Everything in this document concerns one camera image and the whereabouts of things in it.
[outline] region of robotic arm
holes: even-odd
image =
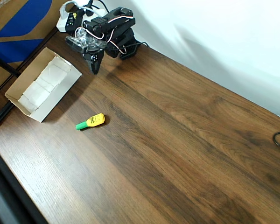
[[[104,52],[113,58],[120,55],[124,60],[136,54],[140,43],[131,28],[136,20],[130,9],[118,7],[96,17],[94,13],[102,14],[102,9],[93,9],[92,3],[93,0],[90,0],[87,5],[78,6],[76,12],[68,13],[63,24],[60,23],[64,14],[61,12],[57,27],[70,35],[66,37],[66,42],[83,55],[90,70],[97,74]]]

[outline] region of clear plastic part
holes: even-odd
[[[98,40],[97,38],[90,36],[83,28],[78,28],[75,31],[75,37],[69,36],[67,38],[70,38],[79,47],[88,49],[88,51],[104,49],[108,44],[105,41]]]

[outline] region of white wire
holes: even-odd
[[[107,43],[109,43],[109,42],[111,41],[112,36],[113,36],[113,32],[114,32],[114,30],[115,30],[115,29],[116,29],[116,27],[112,30],[112,32],[111,32],[111,36],[110,36],[109,40],[107,41]]]
[[[121,54],[123,54],[123,55],[126,54],[126,52],[122,52],[122,50],[113,41],[110,41],[110,43],[113,44],[121,52]]]
[[[132,16],[125,16],[125,15],[123,15],[123,16],[119,16],[119,17],[116,17],[116,18],[114,18],[114,19],[109,20],[108,23],[110,23],[110,22],[112,22],[112,21],[114,21],[114,20],[120,19],[120,18],[132,19],[133,17],[132,17]]]
[[[104,38],[104,36],[105,36],[104,34],[102,34],[102,37],[97,37],[97,36],[95,36],[92,32],[90,32],[88,29],[85,29],[84,27],[78,27],[78,28],[76,29],[76,31],[75,31],[75,37],[76,37],[76,34],[77,34],[78,29],[83,29],[83,30],[85,30],[87,33],[89,33],[91,36],[97,38],[98,40],[102,40],[102,39]]]

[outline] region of green cap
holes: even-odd
[[[77,130],[81,130],[81,129],[86,128],[86,127],[88,127],[87,124],[86,124],[86,121],[84,121],[81,124],[76,125]]]

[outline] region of white wall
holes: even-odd
[[[138,40],[280,115],[280,0],[105,2],[134,11]]]

